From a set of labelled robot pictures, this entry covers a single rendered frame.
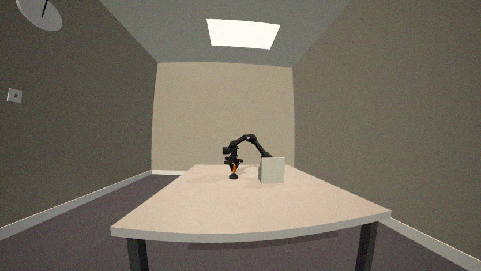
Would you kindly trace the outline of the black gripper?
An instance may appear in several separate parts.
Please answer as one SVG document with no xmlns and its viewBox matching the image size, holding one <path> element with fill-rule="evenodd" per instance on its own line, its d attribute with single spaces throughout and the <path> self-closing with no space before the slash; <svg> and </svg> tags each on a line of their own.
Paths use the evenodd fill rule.
<svg viewBox="0 0 481 271">
<path fill-rule="evenodd" d="M 238 156 L 237 154 L 236 154 L 236 155 L 232 155 L 232 154 L 231 154 L 230 156 L 231 156 L 231 160 L 230 160 L 230 161 L 224 161 L 224 164 L 228 164 L 228 165 L 230 166 L 231 171 L 232 171 L 232 170 L 233 170 L 233 166 L 234 166 L 233 163 L 235 164 L 236 169 L 237 169 L 238 165 L 240 164 L 239 162 L 242 163 L 243 160 L 242 160 L 242 159 L 237 159 L 237 156 Z"/>
</svg>

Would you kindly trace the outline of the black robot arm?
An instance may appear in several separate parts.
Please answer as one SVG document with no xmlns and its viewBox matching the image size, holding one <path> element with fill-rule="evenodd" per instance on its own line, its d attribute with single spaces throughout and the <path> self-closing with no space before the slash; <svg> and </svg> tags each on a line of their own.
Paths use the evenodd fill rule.
<svg viewBox="0 0 481 271">
<path fill-rule="evenodd" d="M 247 137 L 250 137 L 250 138 L 247 139 Z M 240 144 L 244 140 L 246 140 L 247 142 L 251 142 L 252 144 L 255 145 L 255 147 L 262 154 L 261 158 L 273 157 L 263 149 L 263 147 L 259 144 L 259 142 L 257 141 L 257 137 L 254 134 L 248 134 L 248 135 L 244 134 L 242 137 L 238 138 L 237 140 L 231 141 L 229 147 L 223 147 L 223 152 L 222 152 L 223 155 L 227 155 L 227 154 L 230 154 L 230 153 L 232 155 L 236 155 L 237 149 L 239 149 L 237 147 L 237 145 Z M 225 157 L 225 160 L 230 161 L 231 156 Z"/>
</svg>

